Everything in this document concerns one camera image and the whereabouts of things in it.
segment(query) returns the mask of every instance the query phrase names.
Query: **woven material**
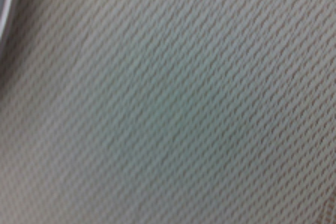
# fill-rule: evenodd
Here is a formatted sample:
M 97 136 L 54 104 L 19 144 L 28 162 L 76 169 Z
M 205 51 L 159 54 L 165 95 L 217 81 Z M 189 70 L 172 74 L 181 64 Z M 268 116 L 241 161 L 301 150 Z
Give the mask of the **woven material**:
M 336 190 L 322 206 L 322 212 L 318 216 L 316 224 L 336 223 Z
M 313 223 L 336 181 L 334 7 L 18 1 L 0 223 Z

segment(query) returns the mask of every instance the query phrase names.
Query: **gray textile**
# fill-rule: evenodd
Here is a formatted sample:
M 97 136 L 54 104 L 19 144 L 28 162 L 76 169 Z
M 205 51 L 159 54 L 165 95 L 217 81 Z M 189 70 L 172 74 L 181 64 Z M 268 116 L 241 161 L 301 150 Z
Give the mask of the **gray textile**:
M 334 4 L 18 1 L 0 223 L 313 223 L 336 181 Z

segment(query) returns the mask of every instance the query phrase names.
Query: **textured surface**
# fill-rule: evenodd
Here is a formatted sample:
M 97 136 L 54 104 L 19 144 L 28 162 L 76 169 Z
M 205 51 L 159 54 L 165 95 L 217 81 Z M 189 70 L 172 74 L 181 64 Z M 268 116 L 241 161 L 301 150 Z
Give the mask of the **textured surface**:
M 336 223 L 336 207 L 334 207 L 334 200 L 336 199 L 336 190 L 333 191 L 333 194 L 325 201 L 325 204 L 322 206 L 322 211 L 318 216 L 316 224 L 334 224 Z
M 334 35 L 330 0 L 21 0 L 0 223 L 313 223 Z

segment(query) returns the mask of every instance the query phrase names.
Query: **gray fabric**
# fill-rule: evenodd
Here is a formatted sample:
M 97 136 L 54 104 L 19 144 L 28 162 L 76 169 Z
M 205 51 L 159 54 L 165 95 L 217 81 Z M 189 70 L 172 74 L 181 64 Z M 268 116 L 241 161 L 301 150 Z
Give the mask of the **gray fabric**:
M 334 2 L 18 2 L 0 223 L 312 223 L 334 187 Z

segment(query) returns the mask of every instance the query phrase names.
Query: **fabric weave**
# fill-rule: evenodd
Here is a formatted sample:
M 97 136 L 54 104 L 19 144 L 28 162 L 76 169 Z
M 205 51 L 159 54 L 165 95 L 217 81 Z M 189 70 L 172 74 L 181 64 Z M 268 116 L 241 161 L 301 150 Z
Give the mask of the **fabric weave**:
M 18 1 L 0 223 L 313 223 L 336 180 L 334 9 Z

